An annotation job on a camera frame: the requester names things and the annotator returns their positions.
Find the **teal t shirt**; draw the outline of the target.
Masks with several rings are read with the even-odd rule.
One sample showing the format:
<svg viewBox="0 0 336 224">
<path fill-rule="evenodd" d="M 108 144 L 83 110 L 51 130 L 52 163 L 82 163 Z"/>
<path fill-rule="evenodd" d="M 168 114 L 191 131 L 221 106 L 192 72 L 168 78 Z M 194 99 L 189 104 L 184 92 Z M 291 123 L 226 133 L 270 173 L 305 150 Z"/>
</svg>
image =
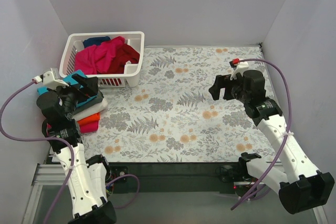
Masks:
<svg viewBox="0 0 336 224">
<path fill-rule="evenodd" d="M 43 86 L 37 89 L 39 95 L 55 91 L 59 95 L 73 92 L 79 97 L 77 107 L 87 104 L 98 95 L 98 78 L 88 77 L 81 70 L 61 78 L 56 68 L 50 68 L 41 75 Z"/>
</svg>

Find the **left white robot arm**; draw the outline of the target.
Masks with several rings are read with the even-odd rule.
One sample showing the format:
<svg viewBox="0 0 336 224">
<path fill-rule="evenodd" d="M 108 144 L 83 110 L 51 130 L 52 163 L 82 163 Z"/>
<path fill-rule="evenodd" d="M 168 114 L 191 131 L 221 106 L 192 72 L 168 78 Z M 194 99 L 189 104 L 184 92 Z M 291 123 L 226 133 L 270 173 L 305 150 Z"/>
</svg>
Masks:
<svg viewBox="0 0 336 224">
<path fill-rule="evenodd" d="M 74 84 L 65 82 L 54 69 L 38 77 L 37 81 L 47 88 L 36 101 L 45 117 L 42 133 L 66 174 L 72 202 L 70 223 L 116 223 L 115 209 L 107 200 L 105 184 L 112 170 L 102 155 L 85 159 L 79 124 L 73 118 L 79 103 L 98 94 L 98 79 L 77 73 L 72 78 Z"/>
</svg>

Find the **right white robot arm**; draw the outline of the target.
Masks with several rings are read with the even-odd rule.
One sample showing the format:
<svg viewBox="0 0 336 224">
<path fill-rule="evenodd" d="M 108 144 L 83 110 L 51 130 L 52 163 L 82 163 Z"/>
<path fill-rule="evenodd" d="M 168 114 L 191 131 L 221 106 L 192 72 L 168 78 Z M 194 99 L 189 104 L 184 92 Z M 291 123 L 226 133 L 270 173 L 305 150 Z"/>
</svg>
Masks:
<svg viewBox="0 0 336 224">
<path fill-rule="evenodd" d="M 265 78 L 260 71 L 246 70 L 231 75 L 217 75 L 209 92 L 218 100 L 224 89 L 224 100 L 238 100 L 258 130 L 273 149 L 275 160 L 281 161 L 283 172 L 270 165 L 257 153 L 242 153 L 238 176 L 248 181 L 253 177 L 279 196 L 282 206 L 290 214 L 323 206 L 327 203 L 335 180 L 329 172 L 321 172 L 304 153 L 277 102 L 266 96 Z"/>
</svg>

